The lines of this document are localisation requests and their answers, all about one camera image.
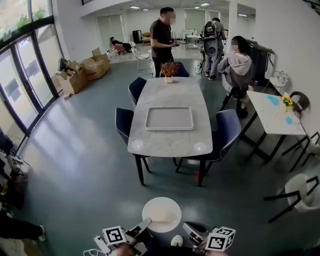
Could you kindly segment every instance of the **black hair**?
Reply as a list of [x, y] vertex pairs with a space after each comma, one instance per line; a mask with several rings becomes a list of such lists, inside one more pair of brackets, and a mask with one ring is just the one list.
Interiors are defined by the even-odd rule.
[[220, 23], [221, 23], [220, 19], [217, 18], [217, 17], [213, 18], [212, 21], [213, 21], [213, 22], [220, 22]]
[[174, 11], [175, 11], [175, 10], [172, 9], [171, 7], [162, 8], [162, 9], [160, 10], [160, 16], [162, 16], [163, 14], [166, 14], [166, 13], [168, 13], [168, 12], [174, 12]]
[[240, 53], [249, 55], [250, 46], [247, 43], [246, 39], [244, 39], [242, 36], [237, 35], [234, 38], [232, 38], [231, 45], [238, 46]]

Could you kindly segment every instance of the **gray hoodie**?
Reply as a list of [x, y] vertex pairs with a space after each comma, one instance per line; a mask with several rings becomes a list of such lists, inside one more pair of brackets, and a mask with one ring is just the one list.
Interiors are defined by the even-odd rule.
[[226, 81], [232, 87], [245, 90], [252, 79], [254, 64], [248, 55], [230, 52], [217, 69], [219, 73], [226, 73]]

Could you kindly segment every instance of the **person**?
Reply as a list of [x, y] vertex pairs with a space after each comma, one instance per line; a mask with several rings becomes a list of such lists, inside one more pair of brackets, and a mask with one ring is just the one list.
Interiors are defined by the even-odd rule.
[[[228, 84], [241, 93], [241, 99], [246, 96], [254, 73], [254, 64], [249, 56], [249, 51], [250, 46], [246, 39], [237, 35], [231, 40], [230, 53], [217, 66], [218, 72], [225, 75]], [[248, 115], [245, 103], [236, 111], [240, 117], [245, 118]]]
[[223, 51], [224, 45], [222, 43], [222, 40], [226, 40], [225, 28], [224, 28], [224, 25], [221, 23], [220, 19], [218, 19], [217, 17], [213, 18], [212, 24], [215, 28], [215, 33], [216, 33], [217, 54], [214, 59], [212, 57], [205, 55], [205, 76], [209, 77], [208, 79], [210, 81], [216, 80], [218, 78], [219, 74], [218, 74], [217, 66], [221, 61], [222, 54], [224, 53]]
[[150, 27], [151, 53], [155, 67], [155, 77], [160, 77], [161, 64], [173, 62], [171, 48], [179, 44], [171, 38], [171, 26], [176, 20], [174, 9], [165, 7], [160, 10], [160, 18]]
[[120, 42], [118, 40], [116, 40], [113, 36], [110, 37], [110, 41], [111, 44], [113, 44], [114, 46], [123, 46], [124, 49], [128, 52], [131, 53], [131, 45], [129, 43], [125, 43], [125, 42]]
[[29, 222], [7, 216], [0, 212], [0, 237], [4, 239], [31, 239], [33, 241], [45, 241], [46, 231], [44, 226], [36, 226]]
[[[171, 246], [164, 248], [153, 248], [147, 250], [144, 256], [196, 256], [191, 248], [183, 247], [183, 238], [181, 235], [176, 235]], [[207, 251], [206, 256], [228, 256], [225, 252]], [[131, 246], [127, 243], [120, 244], [110, 256], [134, 256]]]

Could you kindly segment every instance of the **person in gray hoodie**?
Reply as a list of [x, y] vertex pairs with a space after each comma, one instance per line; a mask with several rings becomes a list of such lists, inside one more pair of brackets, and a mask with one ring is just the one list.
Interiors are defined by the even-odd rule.
[[[248, 55], [250, 46], [246, 39], [237, 35], [232, 38], [229, 54], [218, 64], [217, 70], [225, 75], [226, 81], [230, 86], [241, 94], [244, 98], [247, 94], [248, 85], [254, 72], [254, 64]], [[239, 116], [248, 115], [246, 105], [242, 104], [241, 109], [237, 109]]]

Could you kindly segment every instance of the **gray tray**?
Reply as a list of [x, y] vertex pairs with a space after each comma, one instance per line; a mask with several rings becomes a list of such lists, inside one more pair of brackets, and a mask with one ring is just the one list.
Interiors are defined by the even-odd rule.
[[147, 131], [191, 131], [194, 129], [191, 108], [188, 106], [150, 107], [146, 115]]

